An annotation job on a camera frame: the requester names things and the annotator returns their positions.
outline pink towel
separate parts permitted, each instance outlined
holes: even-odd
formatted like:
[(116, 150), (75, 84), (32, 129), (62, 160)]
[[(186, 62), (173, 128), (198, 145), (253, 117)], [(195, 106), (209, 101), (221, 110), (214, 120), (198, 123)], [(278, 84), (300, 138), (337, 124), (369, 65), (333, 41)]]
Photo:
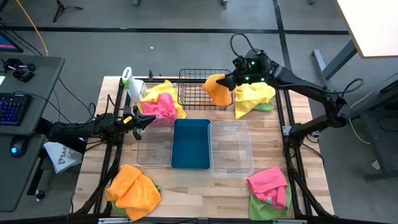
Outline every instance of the pink towel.
[(253, 194), (262, 201), (272, 204), (276, 209), (286, 207), (285, 188), (287, 182), (279, 167), (264, 170), (248, 178)]
[(142, 114), (156, 115), (151, 125), (157, 127), (172, 127), (177, 119), (177, 111), (173, 104), (173, 98), (169, 93), (161, 94), (156, 103), (140, 102)]

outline backlit keyboard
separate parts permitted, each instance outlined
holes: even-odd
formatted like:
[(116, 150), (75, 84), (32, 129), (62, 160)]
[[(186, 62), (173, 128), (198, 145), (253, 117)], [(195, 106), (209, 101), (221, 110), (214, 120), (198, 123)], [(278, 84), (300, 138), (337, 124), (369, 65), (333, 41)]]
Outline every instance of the backlit keyboard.
[(21, 125), (32, 97), (18, 93), (0, 93), (0, 125)]

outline orange towel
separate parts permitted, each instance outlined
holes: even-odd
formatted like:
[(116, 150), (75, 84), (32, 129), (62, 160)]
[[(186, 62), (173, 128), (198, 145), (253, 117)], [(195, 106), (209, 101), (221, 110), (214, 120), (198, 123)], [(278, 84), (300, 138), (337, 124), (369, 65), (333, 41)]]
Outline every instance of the orange towel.
[(201, 89), (207, 92), (217, 106), (228, 106), (232, 103), (231, 93), (225, 86), (219, 85), (216, 81), (225, 78), (225, 75), (210, 75)]
[(141, 170), (122, 165), (110, 188), (106, 189), (105, 199), (115, 201), (118, 208), (125, 208), (129, 218), (136, 221), (155, 209), (160, 193)]

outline clear plastic bin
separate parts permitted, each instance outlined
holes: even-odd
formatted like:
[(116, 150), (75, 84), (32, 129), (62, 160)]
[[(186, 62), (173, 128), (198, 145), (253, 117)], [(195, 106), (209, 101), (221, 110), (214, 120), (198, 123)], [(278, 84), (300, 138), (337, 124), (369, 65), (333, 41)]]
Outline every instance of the clear plastic bin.
[(209, 124), (210, 170), (215, 177), (247, 177), (254, 173), (254, 161), (244, 121)]
[(140, 131), (137, 164), (142, 167), (164, 167), (170, 165), (174, 119), (156, 117), (145, 130)]

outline white spray bottle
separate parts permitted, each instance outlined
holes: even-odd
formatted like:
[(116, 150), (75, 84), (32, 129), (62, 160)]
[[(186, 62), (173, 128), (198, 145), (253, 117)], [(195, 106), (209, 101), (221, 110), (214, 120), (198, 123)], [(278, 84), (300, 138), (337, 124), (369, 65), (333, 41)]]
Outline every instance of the white spray bottle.
[(124, 69), (122, 74), (122, 81), (125, 89), (127, 89), (131, 102), (136, 105), (147, 94), (147, 87), (142, 80), (134, 79), (131, 67)]

